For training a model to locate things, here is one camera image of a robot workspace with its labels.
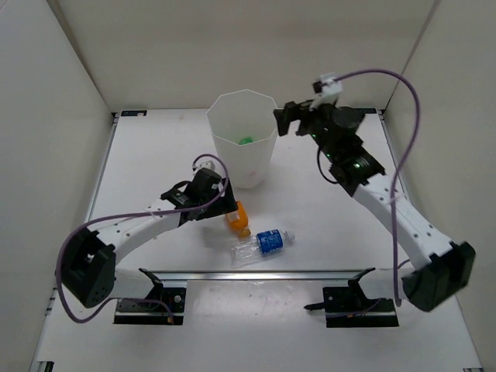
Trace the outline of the orange juice bottle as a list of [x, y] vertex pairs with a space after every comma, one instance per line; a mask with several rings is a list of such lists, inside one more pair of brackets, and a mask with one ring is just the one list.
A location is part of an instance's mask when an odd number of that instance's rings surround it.
[[229, 230], [239, 238], [251, 235], [249, 219], [241, 201], [236, 202], [237, 210], [225, 214]]

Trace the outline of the green plastic bottle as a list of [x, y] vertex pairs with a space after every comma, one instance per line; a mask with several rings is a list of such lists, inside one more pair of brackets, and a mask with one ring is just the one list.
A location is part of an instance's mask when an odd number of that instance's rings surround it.
[[243, 145], [246, 145], [246, 144], [250, 144], [250, 143], [253, 143], [253, 138], [251, 136], [246, 136], [246, 137], [243, 137], [239, 142], [238, 144], [240, 146], [243, 146]]

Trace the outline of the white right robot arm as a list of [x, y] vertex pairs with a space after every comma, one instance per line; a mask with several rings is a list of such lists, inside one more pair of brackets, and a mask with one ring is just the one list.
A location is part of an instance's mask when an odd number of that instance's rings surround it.
[[362, 109], [334, 104], [312, 108], [309, 101], [274, 110], [279, 135], [287, 135], [297, 121], [297, 135], [315, 141], [331, 163], [336, 183], [396, 237], [413, 266], [402, 274], [398, 292], [417, 309], [430, 312], [467, 286], [476, 252], [469, 243], [455, 243], [441, 233], [398, 195], [384, 167], [357, 135], [365, 115]]

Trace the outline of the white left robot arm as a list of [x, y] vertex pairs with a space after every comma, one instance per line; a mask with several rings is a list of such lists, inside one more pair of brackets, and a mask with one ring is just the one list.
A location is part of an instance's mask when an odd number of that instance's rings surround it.
[[120, 269], [119, 263], [162, 233], [236, 209], [229, 179], [199, 169], [142, 212], [95, 219], [72, 232], [57, 258], [57, 290], [68, 290], [85, 308], [109, 298], [135, 298], [154, 310], [163, 299], [157, 277], [146, 269]]

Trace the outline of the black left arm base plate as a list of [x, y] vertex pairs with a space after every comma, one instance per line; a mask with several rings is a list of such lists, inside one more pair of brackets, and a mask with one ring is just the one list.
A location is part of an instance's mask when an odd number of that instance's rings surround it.
[[165, 281], [160, 290], [152, 290], [147, 297], [163, 302], [167, 308], [156, 302], [118, 300], [113, 323], [133, 326], [182, 326], [186, 294], [185, 281]]

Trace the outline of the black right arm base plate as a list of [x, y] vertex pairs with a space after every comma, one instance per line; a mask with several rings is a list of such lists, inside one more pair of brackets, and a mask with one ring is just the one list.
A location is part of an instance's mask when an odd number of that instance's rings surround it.
[[348, 287], [324, 287], [322, 292], [327, 328], [399, 327], [391, 299], [360, 299]]

